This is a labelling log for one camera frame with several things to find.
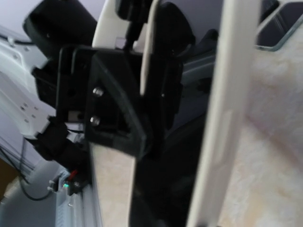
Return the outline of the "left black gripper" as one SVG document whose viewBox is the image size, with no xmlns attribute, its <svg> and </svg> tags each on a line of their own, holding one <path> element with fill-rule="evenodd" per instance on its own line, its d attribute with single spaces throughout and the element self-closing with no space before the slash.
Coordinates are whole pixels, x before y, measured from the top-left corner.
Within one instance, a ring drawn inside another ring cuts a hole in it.
<svg viewBox="0 0 303 227">
<path fill-rule="evenodd" d="M 32 74 L 56 122 L 82 122 L 88 141 L 142 158 L 165 144 L 182 90 L 180 61 L 152 55 L 146 80 L 142 62 L 141 53 L 68 45 Z"/>
</svg>

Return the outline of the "white translucent phone case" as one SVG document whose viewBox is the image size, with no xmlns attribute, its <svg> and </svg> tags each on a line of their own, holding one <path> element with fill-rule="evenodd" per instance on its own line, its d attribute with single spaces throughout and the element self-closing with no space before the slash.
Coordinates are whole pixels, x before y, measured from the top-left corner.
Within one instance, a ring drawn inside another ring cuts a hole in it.
<svg viewBox="0 0 303 227">
<path fill-rule="evenodd" d="M 235 160 L 251 72 L 260 1 L 223 3 L 212 90 L 185 226 L 214 227 Z"/>
</svg>

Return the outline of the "black phone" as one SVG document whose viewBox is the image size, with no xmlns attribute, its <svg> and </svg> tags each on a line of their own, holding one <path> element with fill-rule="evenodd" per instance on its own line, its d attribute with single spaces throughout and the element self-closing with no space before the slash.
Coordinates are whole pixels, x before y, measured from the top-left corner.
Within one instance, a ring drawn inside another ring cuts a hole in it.
<svg viewBox="0 0 303 227">
<path fill-rule="evenodd" d="M 183 227 L 196 177 L 218 32 L 200 41 L 178 5 L 157 6 L 143 104 L 152 131 L 138 163 L 132 227 Z"/>
<path fill-rule="evenodd" d="M 270 52 L 279 50 L 302 23 L 301 0 L 263 0 L 256 48 Z"/>
</svg>

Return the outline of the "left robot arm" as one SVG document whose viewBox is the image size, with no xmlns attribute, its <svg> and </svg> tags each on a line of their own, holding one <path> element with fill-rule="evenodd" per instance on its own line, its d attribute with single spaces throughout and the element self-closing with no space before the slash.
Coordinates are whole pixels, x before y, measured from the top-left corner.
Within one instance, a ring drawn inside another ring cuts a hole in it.
<svg viewBox="0 0 303 227">
<path fill-rule="evenodd" d="M 48 161 L 83 171 L 85 139 L 141 159 L 158 150 L 172 126 L 182 85 L 178 44 L 191 28 L 173 3 L 115 0 L 98 23 L 77 0 L 44 0 L 27 16 L 31 42 L 5 40 L 0 99 L 20 132 Z"/>
</svg>

